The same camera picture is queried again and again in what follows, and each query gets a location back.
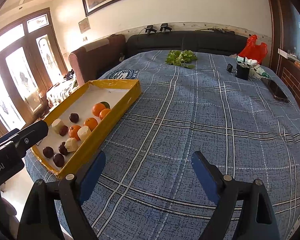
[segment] brown sofa armrest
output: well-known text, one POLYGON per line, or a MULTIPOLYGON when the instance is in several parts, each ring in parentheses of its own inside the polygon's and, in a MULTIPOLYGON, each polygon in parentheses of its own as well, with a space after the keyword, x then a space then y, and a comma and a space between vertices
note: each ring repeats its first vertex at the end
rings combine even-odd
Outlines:
POLYGON ((124 52, 125 44, 125 36, 118 34, 91 42, 71 52, 69 62, 79 86, 99 78, 115 67, 124 52))

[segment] red plastic bag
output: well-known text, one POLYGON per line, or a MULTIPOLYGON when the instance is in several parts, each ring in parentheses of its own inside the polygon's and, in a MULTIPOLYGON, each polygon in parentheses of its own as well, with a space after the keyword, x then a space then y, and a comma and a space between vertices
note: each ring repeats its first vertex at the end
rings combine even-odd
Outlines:
POLYGON ((258 61, 258 64, 261 64, 262 60, 268 53, 268 46, 264 42, 260 45, 256 45, 257 39, 257 35, 249 37, 246 47, 239 53, 238 56, 247 57, 247 59, 255 59, 258 61))

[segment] blue plaid tablecloth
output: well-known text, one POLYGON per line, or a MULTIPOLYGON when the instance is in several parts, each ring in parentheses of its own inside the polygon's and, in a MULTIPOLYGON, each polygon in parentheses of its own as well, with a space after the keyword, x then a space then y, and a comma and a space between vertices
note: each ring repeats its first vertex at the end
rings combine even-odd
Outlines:
MULTIPOLYGON (((289 89, 266 69, 290 99, 274 100, 256 79, 226 71, 233 58, 197 53, 196 68, 165 64, 168 51, 123 61, 106 78, 139 79, 142 94, 101 145, 106 166, 82 205, 99 239, 197 239, 215 205, 191 166, 200 150, 223 174, 261 179, 274 206, 281 239, 300 215, 300 109, 289 89)), ((33 180, 56 180, 31 154, 33 180)), ((56 202, 60 223, 65 217, 56 202)), ((225 239, 240 215, 233 214, 225 239)))

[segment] orange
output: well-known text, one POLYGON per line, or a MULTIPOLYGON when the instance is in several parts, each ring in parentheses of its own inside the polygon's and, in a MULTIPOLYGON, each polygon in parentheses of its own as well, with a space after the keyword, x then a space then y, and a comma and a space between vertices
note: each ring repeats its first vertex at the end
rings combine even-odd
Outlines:
POLYGON ((106 108, 106 109, 103 109, 100 114, 99 114, 99 117, 100 119, 104 119, 104 117, 110 112, 110 109, 109 108, 106 108))
POLYGON ((70 138, 76 138, 77 141, 80 141, 80 138, 78 136, 78 131, 79 131, 80 128, 81 128, 80 125, 73 125, 73 126, 71 126, 69 128, 69 131, 68 131, 70 138))
POLYGON ((90 131, 92 132, 97 127, 98 121, 95 118, 91 117, 85 120, 83 125, 88 126, 90 131))
POLYGON ((93 115, 95 116, 99 116, 100 112, 103 110, 103 109, 106 109, 105 105, 102 104, 102 103, 98 103, 98 104, 95 104, 92 108, 92 113, 93 115))

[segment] black phone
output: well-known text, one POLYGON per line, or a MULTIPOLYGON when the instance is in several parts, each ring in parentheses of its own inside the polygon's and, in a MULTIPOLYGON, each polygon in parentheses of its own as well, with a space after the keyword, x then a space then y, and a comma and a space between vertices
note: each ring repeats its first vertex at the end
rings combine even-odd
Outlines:
POLYGON ((282 89, 278 86, 276 82, 268 78, 261 78, 261 80, 276 100, 283 101, 285 103, 290 102, 286 94, 282 91, 282 89))

